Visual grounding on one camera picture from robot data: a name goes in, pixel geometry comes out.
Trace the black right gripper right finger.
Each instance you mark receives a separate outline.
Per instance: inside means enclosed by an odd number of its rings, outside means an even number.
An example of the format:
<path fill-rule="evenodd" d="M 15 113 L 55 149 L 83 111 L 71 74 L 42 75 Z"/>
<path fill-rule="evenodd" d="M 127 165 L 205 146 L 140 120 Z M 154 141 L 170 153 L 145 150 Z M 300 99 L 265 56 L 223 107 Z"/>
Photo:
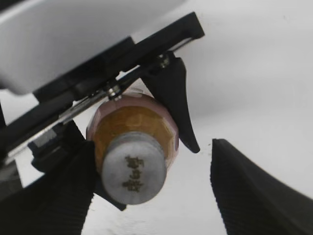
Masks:
<path fill-rule="evenodd" d="M 213 139 L 210 181 L 228 235 L 311 235 L 313 200 L 225 139 Z"/>

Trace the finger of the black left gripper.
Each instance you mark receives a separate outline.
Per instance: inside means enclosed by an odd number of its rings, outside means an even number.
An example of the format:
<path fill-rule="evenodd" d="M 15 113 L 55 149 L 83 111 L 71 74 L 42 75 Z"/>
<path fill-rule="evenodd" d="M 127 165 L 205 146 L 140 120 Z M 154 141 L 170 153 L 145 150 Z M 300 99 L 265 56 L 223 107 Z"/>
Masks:
<path fill-rule="evenodd" d="M 70 202 L 88 208 L 94 195 L 123 211 L 126 205 L 116 202 L 103 189 L 96 171 L 94 143 L 86 140 L 74 121 L 58 124 L 28 144 L 32 166 L 50 179 L 52 190 L 68 196 Z"/>
<path fill-rule="evenodd" d="M 187 103 L 186 68 L 183 60 L 168 51 L 159 58 L 158 67 L 150 69 L 143 82 L 174 120 L 181 142 L 193 153 L 200 147 L 196 140 Z"/>

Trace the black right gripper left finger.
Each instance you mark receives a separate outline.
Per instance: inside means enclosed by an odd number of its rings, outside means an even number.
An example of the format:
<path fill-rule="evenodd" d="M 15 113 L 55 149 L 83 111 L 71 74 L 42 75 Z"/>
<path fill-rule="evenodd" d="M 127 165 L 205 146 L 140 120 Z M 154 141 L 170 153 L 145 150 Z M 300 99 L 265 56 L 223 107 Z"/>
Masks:
<path fill-rule="evenodd" d="M 94 144 L 0 203 L 2 235 L 79 235 L 93 198 Z"/>

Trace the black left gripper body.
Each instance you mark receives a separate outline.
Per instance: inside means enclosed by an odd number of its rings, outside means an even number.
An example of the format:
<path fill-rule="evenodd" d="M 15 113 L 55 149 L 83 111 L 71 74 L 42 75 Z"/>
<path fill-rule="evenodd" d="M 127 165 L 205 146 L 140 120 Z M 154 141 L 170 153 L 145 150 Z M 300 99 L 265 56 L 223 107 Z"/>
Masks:
<path fill-rule="evenodd" d="M 158 67 L 157 62 L 168 51 L 204 36 L 195 13 L 189 13 L 139 43 L 126 38 L 110 49 L 82 63 L 55 81 L 34 91 L 38 105 L 0 130 L 0 154 L 3 157 L 32 137 L 86 110 L 100 97 L 116 98 L 137 79 Z"/>

